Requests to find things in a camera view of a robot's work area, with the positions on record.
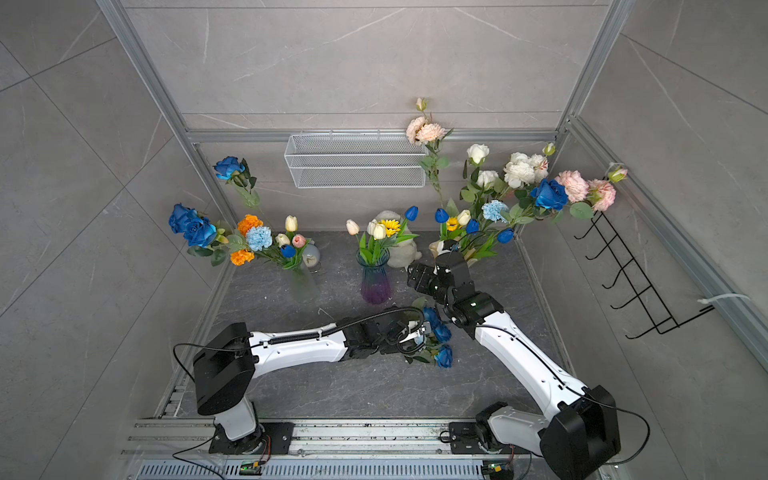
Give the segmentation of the blue rose low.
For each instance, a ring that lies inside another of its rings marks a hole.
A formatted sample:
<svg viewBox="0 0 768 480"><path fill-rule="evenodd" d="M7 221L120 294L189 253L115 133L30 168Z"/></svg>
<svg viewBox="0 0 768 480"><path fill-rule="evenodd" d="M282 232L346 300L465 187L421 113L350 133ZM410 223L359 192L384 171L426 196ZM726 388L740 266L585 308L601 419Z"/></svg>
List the blue rose low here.
<svg viewBox="0 0 768 480"><path fill-rule="evenodd" d="M409 364L432 364L449 369L453 364L453 351L449 345L441 344L436 348L424 348L415 355L406 356L405 359Z"/></svg>

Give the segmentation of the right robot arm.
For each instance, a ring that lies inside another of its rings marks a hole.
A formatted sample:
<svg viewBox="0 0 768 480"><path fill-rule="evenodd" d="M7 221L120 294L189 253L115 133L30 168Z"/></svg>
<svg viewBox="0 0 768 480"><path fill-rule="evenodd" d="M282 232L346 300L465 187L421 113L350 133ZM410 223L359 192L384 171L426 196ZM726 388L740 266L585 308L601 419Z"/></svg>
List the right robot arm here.
<svg viewBox="0 0 768 480"><path fill-rule="evenodd" d="M434 265L414 261L408 284L443 308L447 319L489 350L532 396L540 411L496 403L477 415L479 448L520 447L542 457L560 479L585 479L619 466L618 407L602 386L587 387L551 360L515 324L501 303L476 289L462 254L441 253Z"/></svg>

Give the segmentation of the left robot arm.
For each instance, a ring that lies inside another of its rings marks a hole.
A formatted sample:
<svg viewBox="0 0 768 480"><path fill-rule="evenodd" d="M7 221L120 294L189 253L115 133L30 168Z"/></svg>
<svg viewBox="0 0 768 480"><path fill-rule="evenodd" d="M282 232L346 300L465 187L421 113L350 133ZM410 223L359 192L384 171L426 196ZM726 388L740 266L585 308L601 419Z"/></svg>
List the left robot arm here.
<svg viewBox="0 0 768 480"><path fill-rule="evenodd" d="M255 407L246 399L252 380L305 364L410 355L423 348L427 326L416 307L390 307L366 317L281 333L251 331L237 322L208 343L196 344L192 367L183 371L194 385L197 413L213 418L225 438L238 443L258 430Z"/></svg>

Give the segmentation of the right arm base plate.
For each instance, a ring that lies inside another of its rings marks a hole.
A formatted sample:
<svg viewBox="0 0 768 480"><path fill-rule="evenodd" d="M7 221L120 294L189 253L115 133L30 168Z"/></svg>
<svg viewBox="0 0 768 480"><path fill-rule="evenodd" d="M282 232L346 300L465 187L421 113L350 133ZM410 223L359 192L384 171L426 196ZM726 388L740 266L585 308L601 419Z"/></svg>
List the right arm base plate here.
<svg viewBox="0 0 768 480"><path fill-rule="evenodd" d="M453 455L509 455L512 447L493 443L486 433L481 434L475 422L450 422L439 434Z"/></svg>

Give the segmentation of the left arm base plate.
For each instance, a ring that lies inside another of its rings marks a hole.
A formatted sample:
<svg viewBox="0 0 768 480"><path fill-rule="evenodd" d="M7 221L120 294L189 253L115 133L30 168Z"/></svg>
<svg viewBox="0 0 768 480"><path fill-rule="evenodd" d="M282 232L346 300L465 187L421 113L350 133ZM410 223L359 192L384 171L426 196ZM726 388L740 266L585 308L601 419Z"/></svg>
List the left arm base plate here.
<svg viewBox="0 0 768 480"><path fill-rule="evenodd" d="M222 455L286 455L294 427L292 422L260 423L254 433L239 440L230 440L224 427L217 425L208 452Z"/></svg>

